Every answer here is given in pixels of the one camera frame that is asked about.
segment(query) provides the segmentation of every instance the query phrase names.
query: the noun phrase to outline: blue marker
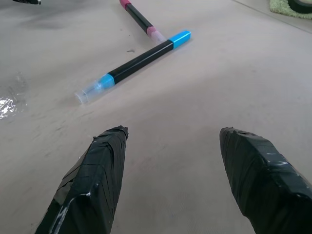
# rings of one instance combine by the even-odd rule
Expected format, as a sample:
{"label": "blue marker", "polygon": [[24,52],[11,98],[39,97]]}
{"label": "blue marker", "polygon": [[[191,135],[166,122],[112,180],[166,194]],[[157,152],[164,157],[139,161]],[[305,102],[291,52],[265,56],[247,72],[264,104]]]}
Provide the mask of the blue marker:
{"label": "blue marker", "polygon": [[179,33],[162,44],[125,63],[124,65],[112,70],[109,73],[106,73],[102,76],[101,79],[95,81],[87,88],[75,94],[81,103],[87,103],[96,96],[102,94],[105,90],[113,87],[118,82],[138,71],[142,67],[153,62],[169,51],[178,48],[180,45],[187,42],[190,38],[191,32],[189,31]]}

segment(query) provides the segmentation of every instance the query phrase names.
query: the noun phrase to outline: blue marker cap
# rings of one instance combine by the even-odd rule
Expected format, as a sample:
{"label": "blue marker cap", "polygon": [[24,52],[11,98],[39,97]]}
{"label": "blue marker cap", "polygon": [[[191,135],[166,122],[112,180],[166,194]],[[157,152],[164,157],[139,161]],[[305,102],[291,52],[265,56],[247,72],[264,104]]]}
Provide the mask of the blue marker cap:
{"label": "blue marker cap", "polygon": [[75,93],[75,95],[81,103],[87,103],[114,85],[114,78],[110,74],[105,74],[101,77],[101,79],[93,82],[87,88]]}
{"label": "blue marker cap", "polygon": [[182,33],[179,33],[169,40],[174,43],[174,49],[178,48],[180,45],[184,44],[187,42],[189,39],[191,39],[191,32],[189,31],[184,31]]}

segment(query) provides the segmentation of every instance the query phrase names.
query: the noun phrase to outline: pink marker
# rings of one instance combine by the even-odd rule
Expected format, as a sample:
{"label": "pink marker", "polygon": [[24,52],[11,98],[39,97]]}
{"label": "pink marker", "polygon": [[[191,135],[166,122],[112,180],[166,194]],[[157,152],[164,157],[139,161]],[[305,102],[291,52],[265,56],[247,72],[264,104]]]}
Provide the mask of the pink marker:
{"label": "pink marker", "polygon": [[157,44],[167,39],[129,2],[128,0],[120,0],[123,8],[132,16],[144,32]]}

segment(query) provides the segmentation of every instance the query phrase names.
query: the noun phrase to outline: black object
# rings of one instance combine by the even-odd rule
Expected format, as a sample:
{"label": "black object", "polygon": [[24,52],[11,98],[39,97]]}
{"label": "black object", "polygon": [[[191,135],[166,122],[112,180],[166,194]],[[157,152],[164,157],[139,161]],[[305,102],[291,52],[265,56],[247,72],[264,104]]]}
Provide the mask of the black object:
{"label": "black object", "polygon": [[257,234],[312,233],[312,186],[270,141],[223,128],[220,146],[234,198]]}
{"label": "black object", "polygon": [[300,0],[288,0],[289,7],[295,12],[308,14],[312,13],[312,4]]}
{"label": "black object", "polygon": [[28,3],[28,4],[33,4],[33,5],[41,5],[41,0],[13,0],[16,2],[20,2],[20,3]]}
{"label": "black object", "polygon": [[128,129],[95,137],[65,175],[35,234],[109,234],[123,176]]}
{"label": "black object", "polygon": [[174,49],[174,42],[171,40],[167,40],[162,44],[150,49],[149,51],[141,54],[140,56],[134,58],[133,60],[125,63],[124,65],[112,70],[108,74],[110,74],[115,81],[115,84],[127,78],[134,72],[140,70],[147,64],[153,62],[157,58],[162,55],[168,53],[169,51]]}
{"label": "black object", "polygon": [[132,18],[140,25],[140,27],[147,34],[147,29],[153,25],[131,4],[128,3],[125,6],[126,11],[132,16]]}

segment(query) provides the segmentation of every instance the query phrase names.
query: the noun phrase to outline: gray floor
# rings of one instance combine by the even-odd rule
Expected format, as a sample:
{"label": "gray floor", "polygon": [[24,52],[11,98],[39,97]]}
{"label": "gray floor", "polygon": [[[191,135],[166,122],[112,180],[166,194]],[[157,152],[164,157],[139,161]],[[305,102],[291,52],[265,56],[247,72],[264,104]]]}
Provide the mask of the gray floor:
{"label": "gray floor", "polygon": [[133,4],[192,41],[79,106],[75,90],[152,42],[117,0],[0,2],[0,85],[18,71],[27,83],[24,111],[0,120],[1,234],[33,233],[92,136],[116,125],[130,136],[113,234],[254,233],[230,191],[222,127],[268,138],[312,181],[310,21],[266,1]]}

